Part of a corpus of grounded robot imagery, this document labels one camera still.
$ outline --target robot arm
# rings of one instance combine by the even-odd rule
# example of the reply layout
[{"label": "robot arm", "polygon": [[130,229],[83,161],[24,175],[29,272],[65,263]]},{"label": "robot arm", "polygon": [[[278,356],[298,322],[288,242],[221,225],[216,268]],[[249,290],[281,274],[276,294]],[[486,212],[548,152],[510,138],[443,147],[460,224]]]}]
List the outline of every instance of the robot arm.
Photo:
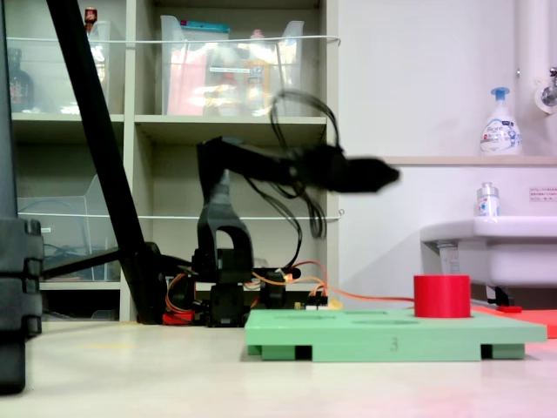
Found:
[{"label": "robot arm", "polygon": [[[378,159],[346,159],[339,147],[318,145],[279,156],[235,138],[215,138],[198,145],[198,169],[204,206],[191,266],[196,281],[215,283],[209,315],[214,327],[241,325],[243,294],[238,283],[250,281],[253,271],[250,234],[232,208],[230,171],[249,179],[333,192],[376,192],[399,177],[397,170]],[[217,248],[217,231],[231,237],[233,248]]]}]

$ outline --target floor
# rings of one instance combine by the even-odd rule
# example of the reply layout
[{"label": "floor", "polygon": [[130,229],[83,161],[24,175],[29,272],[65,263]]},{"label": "floor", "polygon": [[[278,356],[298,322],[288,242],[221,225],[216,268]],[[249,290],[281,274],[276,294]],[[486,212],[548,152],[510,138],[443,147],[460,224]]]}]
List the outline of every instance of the floor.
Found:
[{"label": "floor", "polygon": [[557,340],[525,361],[261,362],[242,329],[46,323],[2,418],[557,416]]}]

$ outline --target plastic storage bin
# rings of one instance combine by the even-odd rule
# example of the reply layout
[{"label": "plastic storage bin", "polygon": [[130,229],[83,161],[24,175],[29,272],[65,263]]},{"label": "plastic storage bin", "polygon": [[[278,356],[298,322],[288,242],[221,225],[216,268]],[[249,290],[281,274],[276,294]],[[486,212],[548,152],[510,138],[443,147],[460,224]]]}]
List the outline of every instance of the plastic storage bin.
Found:
[{"label": "plastic storage bin", "polygon": [[[164,41],[185,40],[175,17],[162,16],[161,25]],[[283,37],[302,36],[303,26],[290,22]],[[218,40],[163,44],[164,115],[263,116],[279,90],[301,87],[301,39]],[[280,114],[299,116],[299,109],[285,104]]]},{"label": "plastic storage bin", "polygon": [[[20,218],[36,219],[41,223],[44,237],[44,265],[98,253],[116,246],[112,223],[108,217],[58,215],[108,215],[103,191],[95,176],[84,196],[55,198],[18,198]],[[84,269],[61,277],[64,281],[119,281],[117,261]]]},{"label": "plastic storage bin", "polygon": [[[110,22],[96,22],[89,38],[110,113],[124,112],[125,45],[103,41],[118,39]],[[8,49],[12,111],[79,114],[58,42],[8,39]]]}]

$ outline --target red mat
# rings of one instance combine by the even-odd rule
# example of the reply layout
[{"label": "red mat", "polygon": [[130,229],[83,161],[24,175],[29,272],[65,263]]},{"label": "red mat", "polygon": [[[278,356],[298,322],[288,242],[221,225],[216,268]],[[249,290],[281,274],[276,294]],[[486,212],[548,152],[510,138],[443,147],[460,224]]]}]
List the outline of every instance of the red mat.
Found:
[{"label": "red mat", "polygon": [[557,338],[557,309],[522,311],[520,313],[503,313],[488,307],[473,307],[472,310],[545,325],[547,327],[547,338]]}]

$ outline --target blue pump cap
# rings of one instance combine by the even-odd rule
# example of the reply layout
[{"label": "blue pump cap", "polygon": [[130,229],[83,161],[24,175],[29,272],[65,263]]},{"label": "blue pump cap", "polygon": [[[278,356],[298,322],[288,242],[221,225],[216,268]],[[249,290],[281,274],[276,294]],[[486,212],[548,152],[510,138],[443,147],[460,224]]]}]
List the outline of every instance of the blue pump cap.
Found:
[{"label": "blue pump cap", "polygon": [[505,95],[510,93],[511,91],[507,89],[507,87],[497,87],[491,90],[491,94],[495,96],[495,100],[505,100]]}]

